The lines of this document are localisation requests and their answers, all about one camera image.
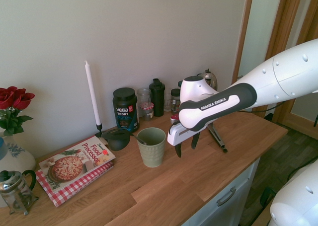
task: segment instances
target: door frame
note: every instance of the door frame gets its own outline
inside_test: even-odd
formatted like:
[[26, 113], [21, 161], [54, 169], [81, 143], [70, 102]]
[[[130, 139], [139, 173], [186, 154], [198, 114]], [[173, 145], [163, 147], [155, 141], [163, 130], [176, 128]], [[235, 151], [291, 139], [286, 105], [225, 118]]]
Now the door frame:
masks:
[[[284, 51], [288, 42], [288, 38], [295, 20], [297, 9], [300, 0], [280, 0], [272, 35], [269, 41], [265, 61], [274, 55]], [[245, 2], [245, 12], [243, 16], [241, 34], [238, 44], [237, 59], [235, 63], [235, 68], [232, 77], [232, 83], [236, 82], [238, 79], [239, 66], [241, 61], [241, 56], [243, 52], [243, 45], [246, 36], [247, 23], [250, 13], [252, 0], [246, 0]], [[267, 105], [253, 108], [253, 111], [265, 111], [267, 110]], [[264, 118], [266, 112], [255, 113], [255, 115]]]
[[[311, 26], [314, 20], [314, 16], [317, 14], [317, 11], [318, 0], [311, 0], [296, 45], [308, 41], [308, 36], [313, 36], [313, 30]], [[314, 128], [312, 121], [291, 113], [294, 103], [295, 99], [292, 99], [284, 102], [281, 106], [277, 107], [273, 116], [273, 122], [286, 125], [306, 135], [318, 139], [318, 132]]]

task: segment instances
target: book cover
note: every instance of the book cover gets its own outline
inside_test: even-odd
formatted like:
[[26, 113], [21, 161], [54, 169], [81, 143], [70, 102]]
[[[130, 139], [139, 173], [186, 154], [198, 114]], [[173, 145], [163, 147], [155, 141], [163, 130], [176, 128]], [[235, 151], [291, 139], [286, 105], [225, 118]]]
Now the book cover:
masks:
[[51, 190], [57, 192], [114, 158], [101, 140], [92, 136], [39, 165]]
[[43, 174], [42, 170], [38, 170], [35, 172], [36, 179], [44, 189], [44, 191], [49, 196], [50, 200], [53, 202], [55, 207], [60, 206], [66, 200], [71, 198], [73, 195], [78, 193], [80, 190], [84, 189], [87, 185], [92, 183], [94, 180], [101, 177], [107, 171], [113, 168], [113, 163], [110, 161], [99, 168], [93, 170], [89, 174], [81, 177], [80, 179], [76, 180], [75, 182], [71, 183], [70, 185], [64, 187], [57, 192], [52, 192], [49, 183], [46, 180], [45, 175]]

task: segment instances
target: green cup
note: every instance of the green cup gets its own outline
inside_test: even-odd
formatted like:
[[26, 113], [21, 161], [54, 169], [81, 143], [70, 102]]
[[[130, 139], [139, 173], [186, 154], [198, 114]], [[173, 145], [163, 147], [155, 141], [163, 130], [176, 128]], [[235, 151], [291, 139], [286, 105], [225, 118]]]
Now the green cup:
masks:
[[159, 128], [145, 128], [137, 134], [137, 137], [147, 143], [147, 145], [144, 145], [137, 141], [144, 164], [148, 167], [161, 165], [164, 154], [165, 132]]

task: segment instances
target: dark floor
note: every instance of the dark floor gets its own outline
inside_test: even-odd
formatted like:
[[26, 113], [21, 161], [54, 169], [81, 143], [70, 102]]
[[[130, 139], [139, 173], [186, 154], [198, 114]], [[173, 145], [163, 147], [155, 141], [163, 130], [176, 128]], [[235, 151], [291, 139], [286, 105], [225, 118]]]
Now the dark floor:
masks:
[[318, 156], [318, 140], [289, 129], [288, 134], [261, 157], [240, 225], [252, 225], [262, 209], [259, 199], [266, 187], [279, 191], [290, 172], [315, 156]]

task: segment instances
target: blue floral pattern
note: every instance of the blue floral pattern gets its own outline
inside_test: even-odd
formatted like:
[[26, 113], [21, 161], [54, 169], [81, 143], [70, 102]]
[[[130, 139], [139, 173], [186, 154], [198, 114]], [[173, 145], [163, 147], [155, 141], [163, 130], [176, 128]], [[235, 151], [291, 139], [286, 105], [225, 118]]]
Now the blue floral pattern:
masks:
[[8, 147], [13, 157], [18, 157], [21, 152], [25, 151], [25, 149], [19, 147], [17, 144], [14, 143], [7, 143], [6, 146]]

